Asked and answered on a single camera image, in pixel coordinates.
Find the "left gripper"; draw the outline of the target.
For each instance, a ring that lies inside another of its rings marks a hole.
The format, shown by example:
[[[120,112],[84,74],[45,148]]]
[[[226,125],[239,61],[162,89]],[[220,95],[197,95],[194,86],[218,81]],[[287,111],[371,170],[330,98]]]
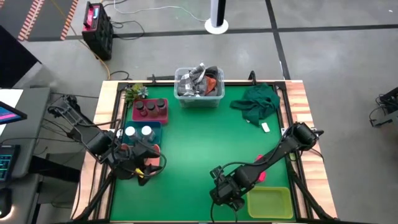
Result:
[[[113,174],[117,179],[127,180],[136,177],[139,186],[144,186],[150,178],[157,175],[162,170],[162,166],[140,166],[137,167],[129,160],[126,152],[121,152],[121,145],[113,151]]]

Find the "yellow-green plastic basket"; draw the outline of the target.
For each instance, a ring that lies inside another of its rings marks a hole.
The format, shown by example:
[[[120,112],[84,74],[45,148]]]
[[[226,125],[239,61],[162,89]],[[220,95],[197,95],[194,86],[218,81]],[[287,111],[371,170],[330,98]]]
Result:
[[[252,218],[291,219],[294,216],[290,190],[286,187],[254,187],[247,193]]]

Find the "pink plastic basket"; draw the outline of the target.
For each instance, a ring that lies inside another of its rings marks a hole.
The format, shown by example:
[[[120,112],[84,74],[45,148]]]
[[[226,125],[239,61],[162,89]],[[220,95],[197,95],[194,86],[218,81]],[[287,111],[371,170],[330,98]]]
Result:
[[[258,161],[260,158],[262,157],[262,155],[258,155],[257,157],[256,157],[256,159],[255,159],[255,161]],[[257,183],[261,183],[261,182],[264,182],[265,181],[265,179],[266,179],[266,171],[262,171],[261,173],[260,173],[260,175],[259,175],[259,177],[258,177],[258,179],[257,179]]]

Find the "red plastic basket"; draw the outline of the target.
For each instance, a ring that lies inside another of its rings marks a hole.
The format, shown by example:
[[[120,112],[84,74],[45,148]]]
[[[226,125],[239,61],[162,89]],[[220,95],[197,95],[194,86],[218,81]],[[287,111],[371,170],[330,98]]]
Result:
[[[145,105],[145,107],[146,107],[146,104],[147,104],[147,102],[149,102],[149,101],[153,101],[154,103],[155,103],[155,106],[156,106],[156,109],[157,109],[157,105],[156,105],[156,101],[157,101],[157,99],[158,98],[156,98],[156,99],[146,99],[146,100],[136,100],[136,101],[142,101],[143,103],[144,103],[144,105]],[[157,117],[155,117],[155,118],[152,118],[152,117],[150,117],[149,115],[148,115],[148,112],[147,112],[147,116],[145,116],[145,117],[142,117],[142,116],[140,116],[140,114],[138,113],[138,111],[135,109],[135,107],[134,107],[134,103],[136,102],[134,102],[133,103],[133,106],[132,106],[132,115],[131,115],[131,118],[132,118],[132,120],[133,121],[158,121],[158,122],[160,122],[161,124],[166,124],[166,123],[168,123],[168,108],[169,108],[169,104],[168,104],[168,101],[165,99],[165,98],[163,98],[164,100],[165,100],[165,103],[166,103],[166,106],[167,106],[167,113],[166,113],[166,115],[159,115],[159,113],[158,113],[158,116]]]

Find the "black lid spice jar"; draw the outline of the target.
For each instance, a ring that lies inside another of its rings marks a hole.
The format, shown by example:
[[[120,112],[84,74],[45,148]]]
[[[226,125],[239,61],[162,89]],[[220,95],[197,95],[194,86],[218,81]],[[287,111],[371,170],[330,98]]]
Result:
[[[158,116],[158,112],[157,112],[155,103],[153,101],[147,102],[146,108],[147,108],[148,115],[150,117],[155,118]]]
[[[145,105],[144,105],[144,103],[142,101],[136,101],[134,103],[134,107],[138,111],[140,116],[142,116],[142,117],[147,116],[146,107],[145,107]]]
[[[166,106],[165,100],[163,98],[157,99],[156,105],[157,105],[159,115],[162,115],[162,116],[166,115],[167,106]]]

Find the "clear plastic storage bin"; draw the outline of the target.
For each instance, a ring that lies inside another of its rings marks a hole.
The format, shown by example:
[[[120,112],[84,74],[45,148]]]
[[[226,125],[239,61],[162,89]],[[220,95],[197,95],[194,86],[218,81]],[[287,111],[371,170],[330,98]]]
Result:
[[[188,69],[188,68],[178,68],[175,71],[175,76],[178,70]],[[174,97],[179,101],[182,108],[216,108],[218,107],[221,99],[224,97],[224,73],[221,68],[218,67],[220,72],[220,89],[218,91],[219,96],[204,96],[204,97],[187,97],[187,96],[177,96],[176,92],[176,77],[174,78]]]

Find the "grey cloth bundle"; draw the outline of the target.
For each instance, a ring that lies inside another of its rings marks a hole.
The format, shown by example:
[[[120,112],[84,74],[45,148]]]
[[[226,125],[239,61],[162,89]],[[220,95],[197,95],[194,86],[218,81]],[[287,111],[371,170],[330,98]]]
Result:
[[[178,70],[175,77],[177,96],[219,96],[220,72],[217,66],[206,67],[201,63],[195,68]]]

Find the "dark green cloth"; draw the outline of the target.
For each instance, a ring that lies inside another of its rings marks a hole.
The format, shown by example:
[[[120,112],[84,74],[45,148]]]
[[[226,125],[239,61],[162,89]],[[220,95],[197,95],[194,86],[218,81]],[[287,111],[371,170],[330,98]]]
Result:
[[[265,83],[250,86],[240,100],[232,101],[229,106],[240,110],[242,117],[255,126],[260,126],[260,120],[268,118],[280,106],[280,97]]]

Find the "black backlit keyboard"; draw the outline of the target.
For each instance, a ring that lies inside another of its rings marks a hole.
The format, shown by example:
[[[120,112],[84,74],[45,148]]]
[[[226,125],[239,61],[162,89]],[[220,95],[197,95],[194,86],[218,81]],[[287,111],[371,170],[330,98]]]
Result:
[[[0,144],[0,182],[11,179],[20,149],[20,145]]]

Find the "black computer mouse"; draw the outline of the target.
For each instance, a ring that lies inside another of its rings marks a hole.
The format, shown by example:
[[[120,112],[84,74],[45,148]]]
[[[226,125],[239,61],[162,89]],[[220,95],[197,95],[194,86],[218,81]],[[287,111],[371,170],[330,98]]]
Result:
[[[11,212],[12,190],[9,188],[0,189],[0,218],[4,218]]]

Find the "black crate with pink top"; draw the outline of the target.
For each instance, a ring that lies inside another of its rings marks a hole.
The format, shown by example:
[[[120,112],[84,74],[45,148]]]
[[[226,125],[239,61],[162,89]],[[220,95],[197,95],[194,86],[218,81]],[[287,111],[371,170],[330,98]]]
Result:
[[[85,43],[96,54],[96,58],[111,60],[113,48],[113,26],[101,3],[86,3],[82,36]]]

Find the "computer monitor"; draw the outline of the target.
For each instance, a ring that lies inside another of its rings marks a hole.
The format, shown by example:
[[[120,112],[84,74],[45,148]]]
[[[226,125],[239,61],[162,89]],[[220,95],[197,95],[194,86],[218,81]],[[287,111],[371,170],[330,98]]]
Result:
[[[0,124],[14,123],[27,119],[27,115],[0,101]]]

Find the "white paper sheet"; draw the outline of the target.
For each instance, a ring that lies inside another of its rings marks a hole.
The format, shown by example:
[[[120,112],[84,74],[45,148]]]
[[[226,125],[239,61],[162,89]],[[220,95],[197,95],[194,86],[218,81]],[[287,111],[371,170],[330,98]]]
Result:
[[[15,108],[22,93],[22,89],[0,89],[0,101]]]

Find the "pole stand with white base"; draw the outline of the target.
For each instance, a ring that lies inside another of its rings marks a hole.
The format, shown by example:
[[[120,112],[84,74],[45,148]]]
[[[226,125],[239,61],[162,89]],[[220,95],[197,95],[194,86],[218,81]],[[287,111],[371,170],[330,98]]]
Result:
[[[205,30],[211,34],[224,34],[229,27],[228,21],[224,18],[226,0],[211,0],[210,18],[205,22]]]

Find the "black partition panel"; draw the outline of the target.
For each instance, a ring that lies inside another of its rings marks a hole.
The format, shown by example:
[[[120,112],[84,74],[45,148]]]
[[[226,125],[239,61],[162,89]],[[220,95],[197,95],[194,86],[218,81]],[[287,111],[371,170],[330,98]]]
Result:
[[[23,85],[41,68],[42,62],[0,25],[0,88]]]

